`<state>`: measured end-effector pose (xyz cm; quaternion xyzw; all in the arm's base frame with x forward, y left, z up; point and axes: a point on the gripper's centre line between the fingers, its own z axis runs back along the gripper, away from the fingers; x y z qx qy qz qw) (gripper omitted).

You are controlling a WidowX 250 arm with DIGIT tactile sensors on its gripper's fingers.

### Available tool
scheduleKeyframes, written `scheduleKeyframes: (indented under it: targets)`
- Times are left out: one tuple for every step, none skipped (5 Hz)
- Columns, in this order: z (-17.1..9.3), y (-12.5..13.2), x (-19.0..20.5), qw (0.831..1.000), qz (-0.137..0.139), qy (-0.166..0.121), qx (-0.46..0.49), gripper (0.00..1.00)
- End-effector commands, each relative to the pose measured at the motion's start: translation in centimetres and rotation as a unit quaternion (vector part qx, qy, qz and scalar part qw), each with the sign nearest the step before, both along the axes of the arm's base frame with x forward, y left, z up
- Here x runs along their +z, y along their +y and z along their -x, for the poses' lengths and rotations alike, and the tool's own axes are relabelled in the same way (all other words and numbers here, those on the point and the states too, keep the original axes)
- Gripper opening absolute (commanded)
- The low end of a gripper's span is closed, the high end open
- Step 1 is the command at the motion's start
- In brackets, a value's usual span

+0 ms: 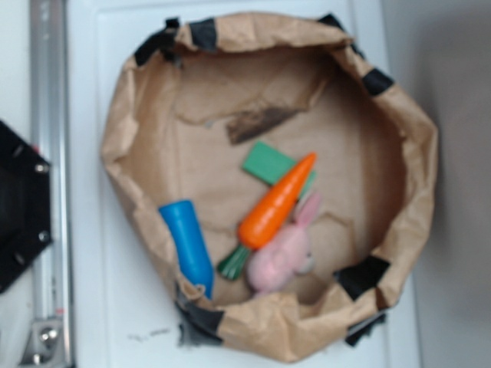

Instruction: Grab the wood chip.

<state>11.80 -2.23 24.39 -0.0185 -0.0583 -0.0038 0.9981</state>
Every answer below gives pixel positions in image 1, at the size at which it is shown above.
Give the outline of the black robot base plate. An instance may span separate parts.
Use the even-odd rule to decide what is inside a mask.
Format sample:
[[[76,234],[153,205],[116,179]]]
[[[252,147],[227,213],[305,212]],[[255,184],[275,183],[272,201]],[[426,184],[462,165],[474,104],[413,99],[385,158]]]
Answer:
[[[1,123],[1,292],[51,243],[50,163]]]

